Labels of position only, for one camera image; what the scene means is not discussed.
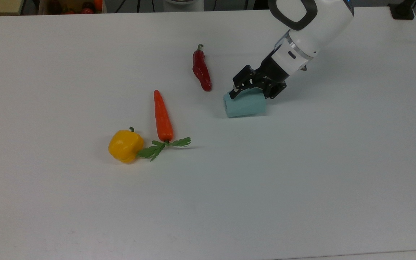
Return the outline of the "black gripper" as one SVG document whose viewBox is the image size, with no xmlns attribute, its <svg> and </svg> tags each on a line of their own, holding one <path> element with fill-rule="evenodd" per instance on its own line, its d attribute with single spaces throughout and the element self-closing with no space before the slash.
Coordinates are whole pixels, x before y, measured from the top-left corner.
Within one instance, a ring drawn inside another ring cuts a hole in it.
<svg viewBox="0 0 416 260">
<path fill-rule="evenodd" d="M 230 99 L 236 99 L 242 92 L 257 88 L 262 91 L 265 99 L 276 98 L 286 87 L 289 74 L 272 58 L 265 58 L 258 69 L 246 65 L 233 77 L 233 88 L 229 92 Z"/>
</svg>

